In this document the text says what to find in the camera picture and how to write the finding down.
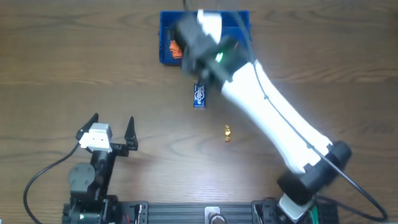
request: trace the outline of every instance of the blue wrapper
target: blue wrapper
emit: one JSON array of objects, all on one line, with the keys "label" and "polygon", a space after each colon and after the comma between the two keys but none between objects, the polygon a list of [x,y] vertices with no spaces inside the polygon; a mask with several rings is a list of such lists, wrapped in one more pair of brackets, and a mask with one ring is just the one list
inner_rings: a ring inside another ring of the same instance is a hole
[{"label": "blue wrapper", "polygon": [[194,108],[205,108],[206,107],[206,93],[205,86],[199,83],[195,83],[193,86],[193,107]]}]

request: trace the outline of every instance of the gold candy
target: gold candy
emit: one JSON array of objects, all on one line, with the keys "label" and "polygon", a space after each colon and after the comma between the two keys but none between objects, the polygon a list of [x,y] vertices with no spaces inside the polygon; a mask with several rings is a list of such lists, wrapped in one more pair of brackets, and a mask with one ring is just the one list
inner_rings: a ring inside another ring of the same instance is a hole
[{"label": "gold candy", "polygon": [[224,135],[225,135],[225,142],[229,142],[231,140],[231,138],[229,137],[229,135],[231,134],[231,130],[229,128],[229,125],[226,124],[225,125],[225,131],[224,131]]}]

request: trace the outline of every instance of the blue plastic tray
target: blue plastic tray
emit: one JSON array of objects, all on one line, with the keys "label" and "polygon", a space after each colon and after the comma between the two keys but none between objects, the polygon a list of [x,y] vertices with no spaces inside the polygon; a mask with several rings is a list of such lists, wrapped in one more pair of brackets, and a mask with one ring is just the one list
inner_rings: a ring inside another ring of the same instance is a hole
[{"label": "blue plastic tray", "polygon": [[[236,40],[244,44],[243,33],[238,27],[235,20],[232,18],[229,11],[212,11],[220,12],[221,18],[223,19],[223,30],[221,36],[229,35],[234,37]],[[179,20],[185,13],[185,11],[161,11],[160,12],[160,26],[159,26],[159,60],[165,65],[180,65],[181,59],[173,59],[170,53],[170,26],[177,20]],[[239,15],[242,17],[244,25],[249,31],[250,36],[250,17],[249,11],[239,11]]]}]

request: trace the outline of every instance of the brown tabletop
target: brown tabletop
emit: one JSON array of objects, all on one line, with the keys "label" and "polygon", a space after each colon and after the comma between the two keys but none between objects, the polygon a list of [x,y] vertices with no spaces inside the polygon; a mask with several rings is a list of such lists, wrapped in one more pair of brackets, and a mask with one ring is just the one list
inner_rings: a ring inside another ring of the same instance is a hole
[{"label": "brown tabletop", "polygon": [[[353,151],[346,173],[398,217],[398,4],[234,1],[251,11],[255,52],[291,104]],[[117,158],[109,194],[149,202],[250,202],[280,197],[276,148],[216,91],[193,104],[193,81],[159,63],[159,11],[179,0],[0,1],[0,219],[32,223],[30,178],[66,155],[95,113],[139,151]],[[231,142],[224,126],[231,125]],[[60,223],[80,149],[33,184],[33,213]],[[342,178],[324,194],[378,215]],[[342,223],[367,223],[340,212]]]}]

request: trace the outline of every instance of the blue bin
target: blue bin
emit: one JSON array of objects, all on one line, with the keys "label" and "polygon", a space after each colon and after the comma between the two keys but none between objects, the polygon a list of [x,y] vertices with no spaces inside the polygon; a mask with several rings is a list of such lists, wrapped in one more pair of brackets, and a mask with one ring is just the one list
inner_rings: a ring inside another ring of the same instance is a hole
[{"label": "blue bin", "polygon": [[[223,19],[223,30],[221,36],[229,35],[234,37],[237,41],[246,45],[244,42],[244,36],[238,24],[233,19],[229,11],[207,11],[207,12],[220,12],[221,18]],[[174,24],[175,21],[179,20],[185,13],[185,11],[161,11],[160,12],[160,27],[159,27],[159,60],[164,65],[180,65],[181,59],[174,59],[169,50],[170,47],[170,26]],[[244,25],[249,31],[250,36],[250,17],[249,11],[239,11]]]}]

